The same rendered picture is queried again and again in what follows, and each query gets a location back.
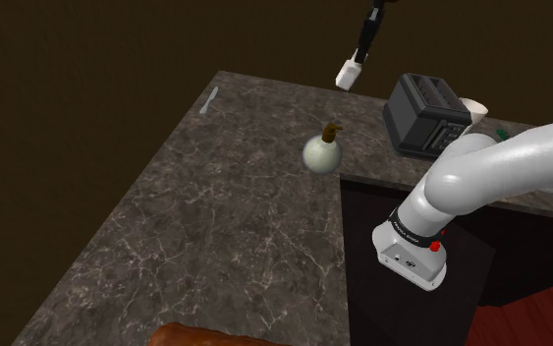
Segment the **black toaster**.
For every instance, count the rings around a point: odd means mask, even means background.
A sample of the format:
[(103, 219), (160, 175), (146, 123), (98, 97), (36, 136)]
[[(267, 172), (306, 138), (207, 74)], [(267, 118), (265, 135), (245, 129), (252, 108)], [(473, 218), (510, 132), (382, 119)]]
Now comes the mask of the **black toaster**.
[(394, 150), (428, 161), (471, 124), (470, 111), (446, 81), (412, 73), (399, 77), (382, 115)]

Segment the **grey butter knife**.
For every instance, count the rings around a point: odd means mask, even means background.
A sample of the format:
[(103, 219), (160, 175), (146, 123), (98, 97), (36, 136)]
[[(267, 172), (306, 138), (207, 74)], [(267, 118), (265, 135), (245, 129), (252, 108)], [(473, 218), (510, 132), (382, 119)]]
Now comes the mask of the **grey butter knife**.
[(216, 97), (218, 91), (219, 91), (219, 87), (215, 86), (211, 91), (210, 95), (208, 95), (208, 97), (206, 98), (204, 104), (201, 106), (199, 110), (200, 114), (205, 114), (208, 111), (210, 103)]

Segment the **brown bread loaf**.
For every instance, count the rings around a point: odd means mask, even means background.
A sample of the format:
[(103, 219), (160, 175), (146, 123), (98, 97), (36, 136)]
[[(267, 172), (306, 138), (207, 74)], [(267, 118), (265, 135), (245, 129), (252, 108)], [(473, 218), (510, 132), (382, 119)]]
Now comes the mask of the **brown bread loaf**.
[(159, 327), (147, 346), (291, 346), (243, 335), (171, 322)]

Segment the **white cup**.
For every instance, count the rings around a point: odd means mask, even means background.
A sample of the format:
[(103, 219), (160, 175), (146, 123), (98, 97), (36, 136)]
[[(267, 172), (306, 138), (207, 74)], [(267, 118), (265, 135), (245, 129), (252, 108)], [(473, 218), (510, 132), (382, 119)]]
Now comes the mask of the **white cup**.
[(488, 113), (488, 109), (480, 102), (477, 102), (470, 98), (461, 97), (460, 101), (470, 112), (471, 118), (471, 124), (468, 125), (461, 133), (461, 136), (464, 136), (474, 125), (478, 124), (484, 118), (484, 116)]

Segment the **round white soap dispenser bottle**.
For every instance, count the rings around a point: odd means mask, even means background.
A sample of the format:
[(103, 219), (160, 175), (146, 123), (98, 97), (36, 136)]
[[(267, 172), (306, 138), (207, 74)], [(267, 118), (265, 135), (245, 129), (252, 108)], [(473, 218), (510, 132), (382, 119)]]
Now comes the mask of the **round white soap dispenser bottle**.
[(341, 126), (328, 124), (321, 135), (314, 136), (305, 143), (303, 163), (309, 171), (329, 174), (340, 166), (343, 150), (336, 141), (336, 136), (342, 130)]

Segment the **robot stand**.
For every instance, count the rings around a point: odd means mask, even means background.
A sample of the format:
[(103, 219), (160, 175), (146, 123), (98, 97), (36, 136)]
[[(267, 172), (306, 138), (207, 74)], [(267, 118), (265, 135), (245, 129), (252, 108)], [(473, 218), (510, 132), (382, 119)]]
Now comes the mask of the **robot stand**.
[(445, 280), (426, 292), (379, 263), (371, 241), (406, 193), (344, 179), (340, 186), (351, 345), (465, 346), (495, 250), (449, 224)]

